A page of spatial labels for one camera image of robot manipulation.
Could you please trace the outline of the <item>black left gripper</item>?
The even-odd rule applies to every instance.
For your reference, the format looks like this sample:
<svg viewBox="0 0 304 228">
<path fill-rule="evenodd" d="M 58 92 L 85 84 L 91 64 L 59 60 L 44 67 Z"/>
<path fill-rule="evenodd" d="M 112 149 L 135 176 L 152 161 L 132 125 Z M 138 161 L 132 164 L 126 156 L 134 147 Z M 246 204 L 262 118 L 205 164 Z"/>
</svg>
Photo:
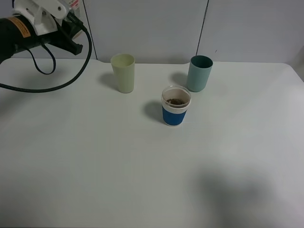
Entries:
<svg viewBox="0 0 304 228">
<path fill-rule="evenodd" d="M 42 44 L 51 44 L 74 55 L 79 55 L 82 52 L 83 46 L 73 41 L 75 29 L 71 28 L 71 24 L 65 20 L 62 21 L 61 25 L 57 25 L 57 31 L 47 34 L 42 34 L 40 26 L 35 25 L 35 46 L 38 47 Z"/>
</svg>

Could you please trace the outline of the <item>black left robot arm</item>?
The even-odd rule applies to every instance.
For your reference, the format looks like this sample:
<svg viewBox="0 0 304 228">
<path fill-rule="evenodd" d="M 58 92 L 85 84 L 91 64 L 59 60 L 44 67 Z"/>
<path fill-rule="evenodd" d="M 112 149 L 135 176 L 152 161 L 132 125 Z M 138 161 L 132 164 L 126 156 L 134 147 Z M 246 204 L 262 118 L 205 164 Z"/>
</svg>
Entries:
<svg viewBox="0 0 304 228">
<path fill-rule="evenodd" d="M 37 35 L 31 23 L 22 15 L 0 20 L 0 61 L 14 54 L 43 44 L 51 44 L 74 55 L 82 52 L 83 46 L 73 41 L 80 27 L 72 22 L 62 21 L 57 30 L 45 35 Z"/>
</svg>

